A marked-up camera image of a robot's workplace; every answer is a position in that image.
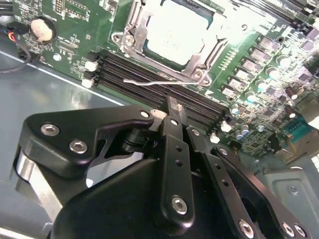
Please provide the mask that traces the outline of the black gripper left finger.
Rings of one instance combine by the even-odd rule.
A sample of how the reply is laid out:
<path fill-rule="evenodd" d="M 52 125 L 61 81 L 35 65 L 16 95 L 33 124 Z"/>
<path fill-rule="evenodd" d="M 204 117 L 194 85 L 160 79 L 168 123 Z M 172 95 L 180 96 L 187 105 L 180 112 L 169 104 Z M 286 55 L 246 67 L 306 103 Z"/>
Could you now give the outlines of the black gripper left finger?
<path fill-rule="evenodd" d="M 78 194 L 134 163 L 154 160 L 155 223 L 188 229 L 195 208 L 178 105 L 168 97 L 151 111 L 130 105 L 31 115 L 23 122 L 13 168 L 54 225 Z"/>

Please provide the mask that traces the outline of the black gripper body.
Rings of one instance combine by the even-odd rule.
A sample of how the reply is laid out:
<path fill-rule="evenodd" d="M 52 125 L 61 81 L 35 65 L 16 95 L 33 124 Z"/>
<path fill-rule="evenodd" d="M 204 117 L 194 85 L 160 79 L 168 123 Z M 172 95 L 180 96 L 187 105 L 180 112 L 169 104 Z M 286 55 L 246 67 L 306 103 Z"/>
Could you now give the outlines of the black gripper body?
<path fill-rule="evenodd" d="M 154 220 L 158 164 L 139 161 L 72 198 L 59 212 L 52 239 L 170 239 Z M 191 177 L 195 220 L 181 239 L 232 239 L 203 179 Z"/>

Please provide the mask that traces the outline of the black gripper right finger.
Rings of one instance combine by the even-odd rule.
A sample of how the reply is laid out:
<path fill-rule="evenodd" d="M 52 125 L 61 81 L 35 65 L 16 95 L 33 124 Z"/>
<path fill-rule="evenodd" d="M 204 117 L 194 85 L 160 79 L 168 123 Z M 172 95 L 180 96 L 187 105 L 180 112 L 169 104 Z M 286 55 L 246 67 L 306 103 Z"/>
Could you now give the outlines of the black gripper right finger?
<path fill-rule="evenodd" d="M 178 105 L 178 116 L 194 163 L 225 217 L 226 239 L 312 238 L 301 221 L 245 168 L 235 150 L 208 148 L 204 135 L 189 125 L 183 105 Z"/>

